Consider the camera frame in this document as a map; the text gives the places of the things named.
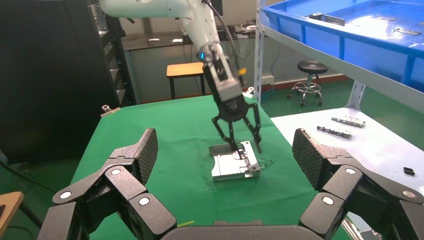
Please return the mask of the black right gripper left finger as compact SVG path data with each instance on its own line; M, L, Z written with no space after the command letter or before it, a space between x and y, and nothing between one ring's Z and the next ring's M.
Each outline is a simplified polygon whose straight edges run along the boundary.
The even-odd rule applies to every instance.
M87 240L113 214L139 240L163 238L177 220L146 187L158 151L157 132L147 128L135 144L115 149L99 170L59 190L38 239Z

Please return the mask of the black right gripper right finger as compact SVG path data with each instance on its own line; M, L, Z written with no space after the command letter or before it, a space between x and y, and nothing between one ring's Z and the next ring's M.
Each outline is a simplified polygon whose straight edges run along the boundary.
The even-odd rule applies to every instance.
M365 168L347 150L322 144L299 128L292 153L317 195L299 223L331 239L347 213L360 216L384 240L424 237L424 197Z

